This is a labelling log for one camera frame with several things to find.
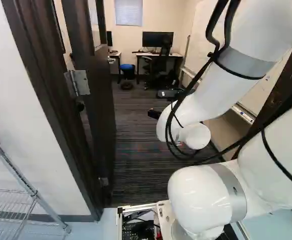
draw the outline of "computer monitor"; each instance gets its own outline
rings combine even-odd
[[[108,46],[112,47],[112,33],[111,33],[111,31],[107,31],[107,42],[108,42]]]
[[[144,31],[142,32],[142,46],[143,47],[161,47],[163,45],[163,40],[165,38],[170,41],[170,45],[172,46],[172,41],[174,38],[173,32]]]

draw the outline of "wire shelf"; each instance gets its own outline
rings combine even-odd
[[[70,233],[71,227],[60,219],[1,147],[0,163],[15,177],[18,185],[24,188],[0,188],[0,240],[63,240]],[[54,222],[29,220],[33,211],[48,214]]]
[[[18,238],[36,203],[25,190],[0,189],[0,240]]]

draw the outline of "office chair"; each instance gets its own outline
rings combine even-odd
[[[143,69],[146,70],[146,74],[149,75],[145,81],[145,90],[156,84],[156,80],[159,78],[160,72],[166,71],[170,48],[170,40],[165,38],[163,40],[159,56],[155,58],[148,56],[142,57],[145,59],[146,63],[148,63],[148,65],[143,67]]]

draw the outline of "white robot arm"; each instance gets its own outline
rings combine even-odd
[[[251,0],[238,21],[230,46],[177,109],[183,127],[172,120],[173,141],[205,147],[210,131],[200,122],[230,109],[292,48],[292,0]],[[168,106],[157,123],[163,142],[170,112]],[[292,109],[251,139],[238,159],[175,172],[168,195],[176,219],[195,240],[216,239],[231,222],[292,209]]]

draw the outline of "window blind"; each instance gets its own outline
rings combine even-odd
[[[143,0],[115,0],[116,25],[142,26]]]

